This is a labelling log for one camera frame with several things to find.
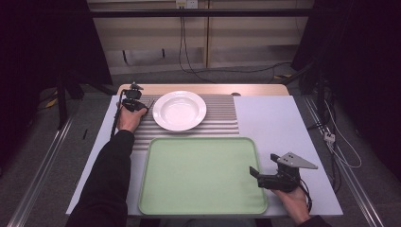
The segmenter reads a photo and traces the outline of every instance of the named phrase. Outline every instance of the hand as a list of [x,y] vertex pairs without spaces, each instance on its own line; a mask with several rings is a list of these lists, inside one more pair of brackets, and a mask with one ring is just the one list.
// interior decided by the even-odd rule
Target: hand
[[286,193],[280,190],[271,190],[276,194],[284,207],[288,211],[289,216],[297,225],[304,223],[310,219],[309,212],[306,206],[306,198],[304,191],[297,187],[295,190]]
[[138,128],[141,122],[141,117],[147,113],[146,108],[142,108],[140,111],[131,112],[127,110],[124,106],[117,103],[117,107],[121,108],[120,117],[117,122],[117,128],[122,131],[134,132]]

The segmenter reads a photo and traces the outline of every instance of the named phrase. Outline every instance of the white plate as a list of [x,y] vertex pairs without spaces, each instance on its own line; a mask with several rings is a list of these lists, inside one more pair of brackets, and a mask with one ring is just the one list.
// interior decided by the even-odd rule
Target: white plate
[[178,91],[160,97],[153,106],[153,118],[169,131],[186,131],[206,116],[206,103],[195,93]]

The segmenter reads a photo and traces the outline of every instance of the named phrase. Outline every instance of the tray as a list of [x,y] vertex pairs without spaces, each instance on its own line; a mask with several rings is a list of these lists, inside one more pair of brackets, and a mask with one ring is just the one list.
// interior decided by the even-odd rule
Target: tray
[[259,169],[249,138],[156,138],[139,209],[146,215],[261,214],[268,203],[249,166]]

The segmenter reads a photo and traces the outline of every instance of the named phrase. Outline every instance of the person's arm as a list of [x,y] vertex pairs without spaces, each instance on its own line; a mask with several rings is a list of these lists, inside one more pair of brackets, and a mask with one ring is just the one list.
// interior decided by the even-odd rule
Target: person's arm
[[307,210],[304,191],[297,187],[292,192],[286,193],[280,190],[271,190],[283,202],[288,215],[298,227],[330,227],[320,216],[311,217]]
[[122,108],[119,132],[99,152],[66,226],[126,226],[133,132],[145,113]]

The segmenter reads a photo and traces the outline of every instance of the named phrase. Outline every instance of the green tray rim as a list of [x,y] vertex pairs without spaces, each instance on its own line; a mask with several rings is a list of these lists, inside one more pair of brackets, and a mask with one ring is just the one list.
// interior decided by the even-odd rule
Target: green tray rim
[[142,194],[143,194],[143,190],[144,190],[144,180],[146,178],[146,174],[147,174],[147,170],[148,170],[148,160],[149,160],[149,151],[151,148],[151,145],[153,145],[154,143],[156,143],[159,140],[246,140],[248,142],[250,142],[253,146],[253,151],[254,151],[254,156],[256,158],[256,166],[253,166],[253,168],[255,168],[257,171],[260,171],[260,162],[259,162],[259,155],[256,149],[256,145],[253,141],[253,139],[246,137],[246,136],[230,136],[230,137],[212,137],[212,136],[205,136],[205,137],[181,137],[181,136],[177,136],[177,137],[158,137],[158,138],[154,138],[150,141],[149,145],[148,145],[148,152],[147,152],[147,159],[145,161],[145,166],[144,166],[144,172],[142,175],[142,183],[141,183],[141,190],[140,190],[140,194],[139,194],[139,201],[138,201],[138,208],[139,210],[145,214],[145,215],[150,215],[150,216],[156,216],[156,215],[161,215],[161,216],[203,216],[203,215],[207,215],[207,216],[224,216],[224,215],[261,215],[263,213],[266,212],[266,210],[268,209],[268,198],[265,194],[265,191],[263,188],[260,188],[261,194],[263,195],[263,207],[261,209],[260,212],[255,213],[255,212],[243,212],[243,213],[236,213],[236,212],[225,212],[225,213],[220,213],[220,214],[216,214],[216,213],[201,213],[201,214],[189,214],[189,213],[182,213],[182,214],[178,214],[178,213],[149,213],[147,211],[144,211],[144,209],[142,208],[141,204],[142,204]]

